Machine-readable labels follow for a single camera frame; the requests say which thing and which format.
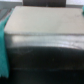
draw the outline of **white surface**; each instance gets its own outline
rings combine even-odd
[[[4,2],[22,2],[22,0],[0,0]]]
[[[5,33],[84,34],[82,9],[16,7]]]
[[[84,0],[66,0],[66,4],[71,5],[84,5]]]

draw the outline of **teal cloth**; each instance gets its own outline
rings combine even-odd
[[[5,49],[4,27],[10,17],[10,14],[0,22],[0,77],[9,77],[8,58]]]
[[[82,12],[82,14],[83,14],[83,16],[84,16],[84,6],[83,6],[83,8],[82,8],[82,9],[83,9],[83,12]]]
[[[83,6],[83,12],[84,12],[84,6]]]

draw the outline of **dark surface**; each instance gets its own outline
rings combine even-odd
[[[84,71],[11,71],[0,84],[84,84]]]
[[[82,70],[84,50],[57,47],[8,49],[11,68],[35,70]]]
[[[24,6],[65,7],[66,0],[23,0]]]

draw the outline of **green fabric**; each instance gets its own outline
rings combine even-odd
[[[0,22],[0,77],[6,77],[6,78],[9,77],[9,66],[5,49],[4,27],[9,17],[10,15],[8,15],[4,20]]]

